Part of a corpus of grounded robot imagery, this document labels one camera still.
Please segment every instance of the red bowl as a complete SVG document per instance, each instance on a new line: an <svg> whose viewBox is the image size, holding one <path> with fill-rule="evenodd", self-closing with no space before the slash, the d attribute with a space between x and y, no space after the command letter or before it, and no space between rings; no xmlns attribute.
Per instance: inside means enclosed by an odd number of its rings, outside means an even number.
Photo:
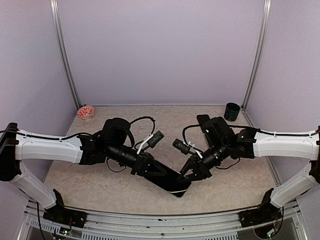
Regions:
<svg viewBox="0 0 320 240"><path fill-rule="evenodd" d="M91 105L86 105L80 107L76 114L83 120L89 120L93 117L94 113L95 108Z"/></svg>

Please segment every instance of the lavender backdrop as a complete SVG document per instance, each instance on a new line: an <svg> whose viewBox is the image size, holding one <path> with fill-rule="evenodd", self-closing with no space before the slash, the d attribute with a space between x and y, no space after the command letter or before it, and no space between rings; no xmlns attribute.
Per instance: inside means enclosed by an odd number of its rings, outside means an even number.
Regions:
<svg viewBox="0 0 320 240"><path fill-rule="evenodd" d="M0 7L0 129L64 135L76 110L59 55L50 1L2 0ZM41 180L50 161L26 161ZM0 239L13 240L28 198L0 182Z"/></svg>
<svg viewBox="0 0 320 240"><path fill-rule="evenodd" d="M320 125L320 1L272 0L265 47L248 107L257 127L309 131ZM284 182L308 160L273 157ZM297 198L311 240L319 239L320 187Z"/></svg>
<svg viewBox="0 0 320 240"><path fill-rule="evenodd" d="M263 0L59 1L84 104L241 104Z"/></svg>

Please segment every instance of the phone screen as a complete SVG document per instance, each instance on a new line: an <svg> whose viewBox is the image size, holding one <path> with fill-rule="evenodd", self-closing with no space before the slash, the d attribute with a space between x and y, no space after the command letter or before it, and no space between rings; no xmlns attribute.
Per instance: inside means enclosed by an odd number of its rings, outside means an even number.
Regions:
<svg viewBox="0 0 320 240"><path fill-rule="evenodd" d="M144 178L152 182L153 184L157 185L158 187L166 190L168 193L176 196L177 198L181 198L191 185L191 182L177 182L177 178L180 176L180 173L164 165L161 162L158 163L161 165L161 167L163 167L166 170L166 175L145 176Z"/></svg>

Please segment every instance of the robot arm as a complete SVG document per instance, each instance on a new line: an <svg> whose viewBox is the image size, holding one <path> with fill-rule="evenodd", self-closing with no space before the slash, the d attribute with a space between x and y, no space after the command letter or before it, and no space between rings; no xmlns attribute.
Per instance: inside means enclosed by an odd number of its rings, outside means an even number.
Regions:
<svg viewBox="0 0 320 240"><path fill-rule="evenodd" d="M0 181L17 186L44 209L43 217L53 222L84 227L86 213L65 208L60 193L46 187L33 175L22 160L59 160L79 165L104 163L106 158L132 168L131 174L142 177L165 176L167 171L154 157L143 150L136 151L130 123L122 118L108 119L101 131L91 135L79 133L69 137L50 136L19 130L10 123L0 139ZM129 136L131 147L125 146ZM153 148L164 135L158 131L148 137Z"/></svg>
<svg viewBox="0 0 320 240"><path fill-rule="evenodd" d="M320 127L317 131L297 133L268 132L246 127L235 134L231 129L232 126L230 127L222 117L210 119L208 115L198 115L197 118L209 149L201 154L197 152L187 160L180 171L178 181L191 182L209 178L212 176L210 169L220 166L227 157L254 159L283 156L310 160L291 179L267 191L258 210L240 212L243 227L266 223L272 221L273 217L281 217L279 215L281 207L320 184ZM192 148L178 139L174 141L173 146L185 154Z"/></svg>

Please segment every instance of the table surface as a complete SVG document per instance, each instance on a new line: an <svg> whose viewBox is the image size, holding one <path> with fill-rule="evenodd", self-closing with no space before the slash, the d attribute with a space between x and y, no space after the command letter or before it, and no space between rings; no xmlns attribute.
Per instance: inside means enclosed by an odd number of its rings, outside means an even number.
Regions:
<svg viewBox="0 0 320 240"><path fill-rule="evenodd" d="M173 141L182 139L182 129L197 124L197 115L208 114L211 118L223 116L223 106L110 106L96 107L92 119L76 117L67 135L77 132L95 133L105 121L120 117L129 122L141 116L151 116L156 121L156 131L164 139L155 148L148 149L160 162L180 171L188 156L172 147ZM235 125L247 125L240 113ZM136 142L151 131L152 123L144 119L131 127ZM199 127L188 129L186 138L198 148L208 148ZM221 167L235 160L227 158ZM110 160L114 170L120 167ZM199 214L229 211L258 205L264 193L275 186L264 157L243 158L228 170L212 169L212 177L191 184L183 197L177 198L143 177L130 174L131 169L111 172L105 163L91 166L54 161L45 184L57 189L66 206L81 209L143 215Z"/></svg>

